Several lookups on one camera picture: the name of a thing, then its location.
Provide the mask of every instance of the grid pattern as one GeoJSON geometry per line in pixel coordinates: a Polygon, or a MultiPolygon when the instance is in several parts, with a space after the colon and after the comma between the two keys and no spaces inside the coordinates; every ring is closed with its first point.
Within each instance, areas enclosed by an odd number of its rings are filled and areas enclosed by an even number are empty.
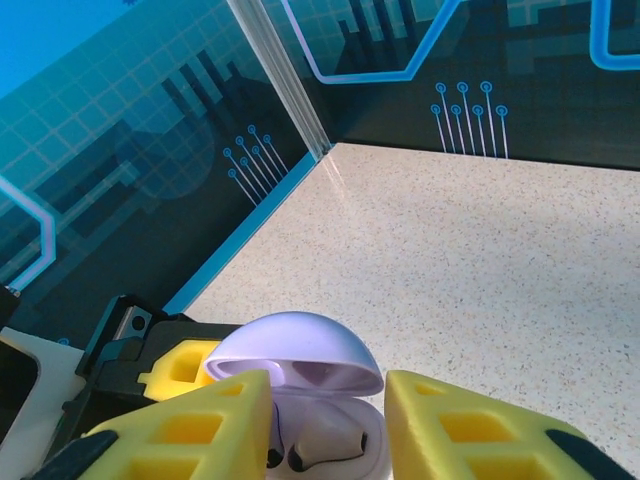
{"type": "MultiPolygon", "coordinates": [[[[193,118],[200,119],[204,106],[176,72],[189,64],[219,100],[221,93],[195,61],[203,50],[224,80],[232,74],[226,67],[232,61],[243,75],[265,79],[226,2],[156,0],[137,6],[0,99],[0,175],[54,215],[67,247],[88,254],[126,220],[126,205],[134,198],[141,202],[125,188],[135,181],[156,198],[176,198],[202,183],[213,158],[210,133],[203,122],[195,131],[193,123],[187,128],[184,112],[161,83],[180,81],[193,118]],[[95,147],[114,134],[120,138],[115,156],[96,161],[105,151],[95,147]],[[107,222],[120,213],[115,223],[107,222]],[[101,228],[106,223],[110,229],[101,228]]],[[[13,261],[0,271],[5,282],[39,245],[32,220],[12,219],[14,210],[0,195],[1,223],[10,228],[0,250],[13,252],[13,261]]]]}
{"type": "MultiPolygon", "coordinates": [[[[374,41],[383,40],[382,28],[374,8],[374,0],[358,0],[363,7],[367,27],[374,41]]],[[[508,0],[509,25],[525,26],[538,23],[538,12],[541,9],[583,3],[589,0],[508,0]]],[[[300,74],[310,76],[311,72],[302,59],[302,50],[298,40],[284,13],[280,0],[264,0],[265,6],[281,35],[287,50],[290,52],[300,74]]],[[[346,22],[349,31],[358,28],[353,16],[350,0],[298,0],[292,3],[300,28],[309,43],[320,70],[325,74],[335,72],[345,41],[340,31],[339,21],[346,22]]],[[[389,12],[391,26],[395,38],[407,35],[398,0],[384,0],[389,12]]],[[[413,11],[417,22],[431,21],[435,18],[442,0],[412,0],[413,11]]]]}
{"type": "MultiPolygon", "coordinates": [[[[447,85],[448,94],[454,95],[455,102],[447,104],[449,119],[444,116],[444,108],[440,118],[445,141],[450,144],[447,121],[451,123],[453,136],[459,137],[457,119],[451,110],[461,105],[461,96],[456,92],[458,82],[477,88],[481,82],[490,81],[495,86],[491,97],[493,111],[500,104],[508,106],[504,130],[508,131],[510,157],[637,169],[637,156],[631,153],[637,145],[639,104],[634,84],[637,75],[603,70],[592,61],[590,2],[545,6],[532,2],[530,7],[537,14],[537,23],[513,27],[509,22],[508,0],[467,2],[464,8],[456,10],[443,32],[449,43],[455,42],[455,50],[442,56],[430,55],[413,81],[380,87],[384,93],[373,87],[362,95],[351,90],[349,111],[367,112],[358,120],[343,121],[346,87],[323,88],[328,116],[335,118],[336,128],[341,130],[338,134],[356,142],[442,151],[437,117],[433,110],[430,113],[433,105],[438,108],[442,105],[434,86],[442,82],[447,85]],[[466,21],[458,32],[453,29],[456,19],[466,21]],[[373,101],[377,94],[383,95],[384,101],[373,101]],[[390,124],[390,117],[402,121],[390,124]]],[[[613,2],[611,52],[637,51],[640,27],[637,16],[636,0],[613,2]]],[[[360,37],[348,37],[346,53],[350,50],[360,53],[365,44],[360,37]]],[[[397,42],[393,47],[385,42],[379,47],[390,51],[402,47],[402,43],[407,42],[397,42]]],[[[371,70],[372,64],[385,71],[397,68],[383,65],[382,60],[378,55],[369,65],[363,65],[345,55],[335,73],[371,70]]],[[[482,105],[483,100],[482,96],[469,93],[470,107],[482,105]]],[[[486,119],[486,106],[484,112],[482,118],[486,119]]],[[[494,127],[502,130],[500,115],[495,114],[494,127]]]]}

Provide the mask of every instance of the wall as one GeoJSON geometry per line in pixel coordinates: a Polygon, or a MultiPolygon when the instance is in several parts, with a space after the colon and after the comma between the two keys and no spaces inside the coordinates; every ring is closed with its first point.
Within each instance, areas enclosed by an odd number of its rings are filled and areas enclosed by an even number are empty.
{"type": "Polygon", "coordinates": [[[637,0],[265,3],[335,141],[640,167],[637,0]]]}
{"type": "Polygon", "coordinates": [[[307,152],[224,0],[102,3],[0,7],[0,281],[12,327],[80,348],[113,296],[169,301],[307,152]]]}

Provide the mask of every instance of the earbud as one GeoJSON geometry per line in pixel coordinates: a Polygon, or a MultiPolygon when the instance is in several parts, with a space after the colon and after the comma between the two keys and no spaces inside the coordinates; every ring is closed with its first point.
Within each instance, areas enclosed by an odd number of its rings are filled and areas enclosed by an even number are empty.
{"type": "Polygon", "coordinates": [[[324,462],[353,460],[364,455],[367,433],[335,405],[318,400],[307,410],[298,439],[287,460],[295,472],[324,462]]]}
{"type": "Polygon", "coordinates": [[[267,453],[267,468],[276,468],[284,459],[284,444],[280,433],[280,410],[273,403],[273,415],[271,416],[271,436],[269,438],[269,452],[267,453]]]}

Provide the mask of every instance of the beige floor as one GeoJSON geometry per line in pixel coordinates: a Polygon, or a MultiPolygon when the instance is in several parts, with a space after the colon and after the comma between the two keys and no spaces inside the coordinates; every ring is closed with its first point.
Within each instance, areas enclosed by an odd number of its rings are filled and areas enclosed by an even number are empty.
{"type": "MultiPolygon", "coordinates": [[[[342,321],[640,475],[640,174],[338,145],[188,310],[342,321]]],[[[372,399],[381,406],[381,396],[372,399]]]]}

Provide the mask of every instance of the white plastic part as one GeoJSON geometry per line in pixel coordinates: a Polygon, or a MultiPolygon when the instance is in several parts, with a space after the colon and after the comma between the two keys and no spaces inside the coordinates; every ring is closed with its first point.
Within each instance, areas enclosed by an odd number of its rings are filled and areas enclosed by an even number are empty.
{"type": "Polygon", "coordinates": [[[305,471],[296,472],[289,466],[287,455],[276,468],[267,470],[269,480],[386,480],[391,473],[387,430],[382,414],[370,403],[358,398],[322,398],[303,395],[274,395],[280,414],[280,434],[284,451],[287,454],[294,445],[304,445],[298,452],[301,457],[313,456],[319,460],[322,456],[348,458],[342,461],[320,461],[305,471]],[[314,418],[314,415],[328,414],[333,420],[349,418],[348,425],[337,432],[337,438],[331,435],[326,420],[314,418]],[[367,439],[364,453],[360,455],[362,432],[367,439]],[[313,445],[316,436],[317,445],[313,445]]]}
{"type": "Polygon", "coordinates": [[[354,398],[379,393],[384,380],[369,349],[344,325],[309,312],[267,315],[226,337],[204,366],[215,379],[252,369],[269,372],[278,413],[274,418],[280,420],[273,425],[270,459],[278,449],[284,459],[267,470],[267,478],[388,478],[384,417],[354,398]]]}
{"type": "Polygon", "coordinates": [[[345,461],[364,455],[367,433],[353,417],[331,402],[318,400],[308,405],[298,438],[289,450],[305,471],[326,461],[345,461]]]}
{"type": "Polygon", "coordinates": [[[0,447],[0,478],[19,480],[42,465],[62,417],[62,405],[82,390],[84,380],[75,370],[84,352],[6,327],[0,336],[38,363],[36,384],[0,447]]]}
{"type": "Polygon", "coordinates": [[[273,413],[271,415],[271,435],[269,437],[269,452],[267,455],[267,465],[269,468],[277,467],[282,463],[285,457],[285,449],[282,443],[282,434],[280,433],[280,411],[278,406],[273,404],[273,413]]]}

